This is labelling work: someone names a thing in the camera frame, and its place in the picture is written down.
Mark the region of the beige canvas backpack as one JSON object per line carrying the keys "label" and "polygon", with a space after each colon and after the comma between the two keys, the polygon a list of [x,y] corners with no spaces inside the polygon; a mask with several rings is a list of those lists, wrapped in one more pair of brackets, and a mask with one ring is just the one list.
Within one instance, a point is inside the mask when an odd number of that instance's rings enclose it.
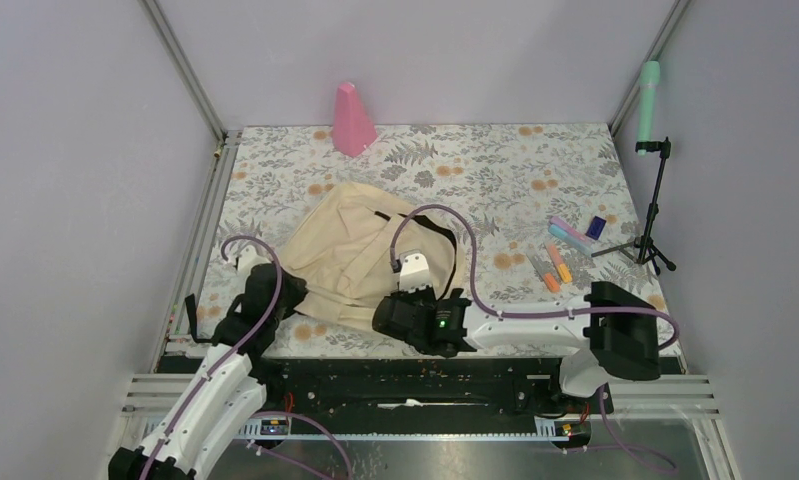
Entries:
{"label": "beige canvas backpack", "polygon": [[277,255],[283,270],[304,281],[306,294],[295,313],[328,325],[372,330],[381,300],[398,280],[391,261],[421,252],[429,282],[439,297],[464,285],[467,256],[457,235],[431,214],[406,222],[414,205],[375,186],[347,182],[326,196],[298,224],[289,227]]}

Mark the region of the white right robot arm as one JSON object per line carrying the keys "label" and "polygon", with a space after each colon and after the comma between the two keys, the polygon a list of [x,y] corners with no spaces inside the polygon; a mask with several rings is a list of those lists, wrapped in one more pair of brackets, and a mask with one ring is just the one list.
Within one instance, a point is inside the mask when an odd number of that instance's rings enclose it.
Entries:
{"label": "white right robot arm", "polygon": [[431,289],[398,291],[376,307],[372,328],[444,358],[510,345],[566,348],[548,396],[558,410],[572,412],[613,378],[660,377],[658,318],[639,297],[597,281],[584,296],[503,307],[484,306],[461,290],[444,299]]}

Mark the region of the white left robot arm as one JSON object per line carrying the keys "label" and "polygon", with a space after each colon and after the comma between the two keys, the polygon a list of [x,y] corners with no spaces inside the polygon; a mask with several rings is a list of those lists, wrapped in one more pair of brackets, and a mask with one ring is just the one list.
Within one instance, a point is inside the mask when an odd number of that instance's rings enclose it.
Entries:
{"label": "white left robot arm", "polygon": [[306,294],[306,281],[278,264],[253,266],[188,387],[138,446],[114,453],[108,478],[207,478],[247,419],[284,401],[281,375],[263,354]]}

